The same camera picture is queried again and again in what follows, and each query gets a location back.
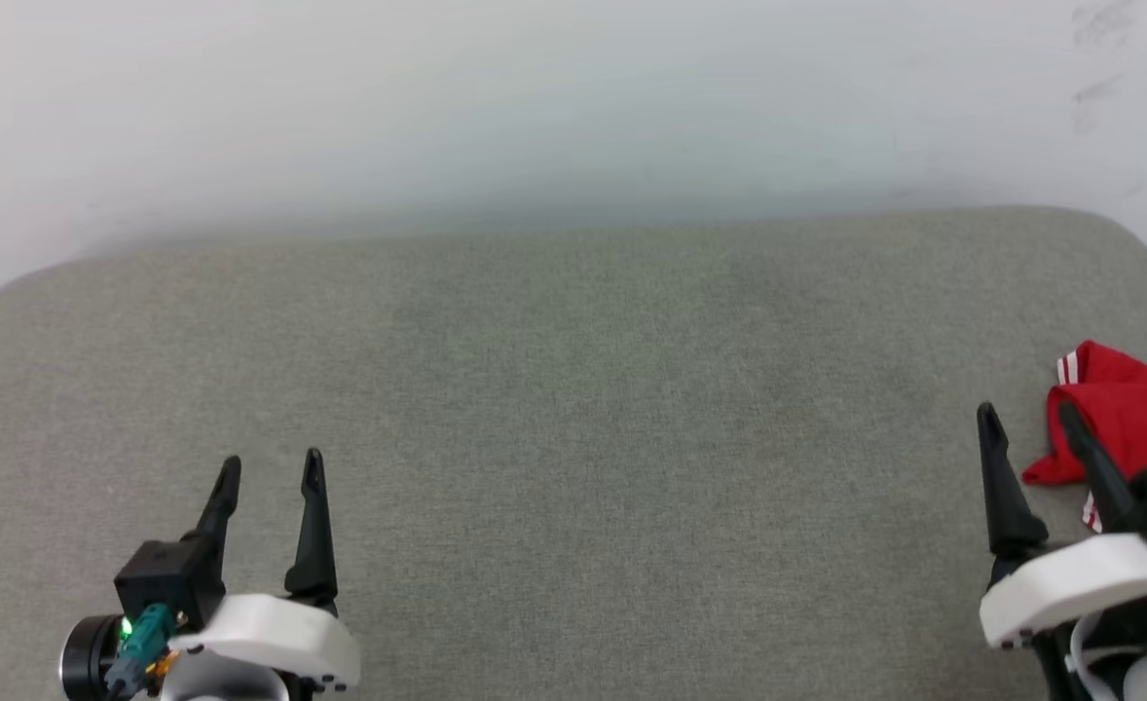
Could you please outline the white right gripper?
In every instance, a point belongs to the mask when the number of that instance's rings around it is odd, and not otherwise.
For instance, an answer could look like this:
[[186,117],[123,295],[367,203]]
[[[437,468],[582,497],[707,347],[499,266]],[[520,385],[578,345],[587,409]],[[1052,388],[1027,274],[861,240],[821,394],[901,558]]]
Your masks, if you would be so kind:
[[[1128,533],[1136,529],[1129,480],[1075,404],[1060,404],[1058,416],[1069,452],[1084,468],[1103,535],[1029,560],[988,589],[980,621],[993,648],[1147,595],[1147,542],[1142,535]],[[1050,542],[1050,532],[1029,509],[992,403],[976,408],[976,427],[988,547],[998,559],[1027,558]]]

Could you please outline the red white basketball jersey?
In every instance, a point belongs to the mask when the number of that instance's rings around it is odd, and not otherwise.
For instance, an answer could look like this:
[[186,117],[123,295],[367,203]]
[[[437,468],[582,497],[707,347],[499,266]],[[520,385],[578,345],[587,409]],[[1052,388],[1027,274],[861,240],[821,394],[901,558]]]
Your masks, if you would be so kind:
[[1050,453],[1022,474],[1028,485],[1068,485],[1085,480],[1067,447],[1058,408],[1071,403],[1128,480],[1147,469],[1147,364],[1119,350],[1085,341],[1055,363],[1046,399]]

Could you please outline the grey fabric sofa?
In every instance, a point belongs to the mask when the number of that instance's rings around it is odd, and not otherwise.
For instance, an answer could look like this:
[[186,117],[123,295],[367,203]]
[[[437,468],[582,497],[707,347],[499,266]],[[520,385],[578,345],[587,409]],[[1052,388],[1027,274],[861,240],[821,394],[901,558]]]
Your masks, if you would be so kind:
[[0,701],[242,459],[280,593],[309,447],[373,698],[1044,701],[988,649],[975,412],[1147,363],[1147,248],[994,208],[150,251],[0,291]]

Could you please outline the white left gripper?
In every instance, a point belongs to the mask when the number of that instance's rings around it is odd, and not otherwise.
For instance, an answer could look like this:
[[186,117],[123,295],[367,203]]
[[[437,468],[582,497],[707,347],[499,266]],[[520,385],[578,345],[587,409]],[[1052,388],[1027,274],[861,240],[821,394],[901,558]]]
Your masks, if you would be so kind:
[[[239,455],[223,461],[203,514],[182,540],[211,545],[223,575],[228,522],[242,476]],[[267,594],[227,595],[197,633],[174,634],[150,667],[149,687],[128,700],[313,700],[343,693],[361,680],[361,651],[336,609],[338,577],[323,458],[307,450],[301,494],[305,501],[296,559],[284,573],[287,599]],[[58,657],[67,700],[103,700],[106,671],[131,634],[124,615],[84,618],[72,628]]]

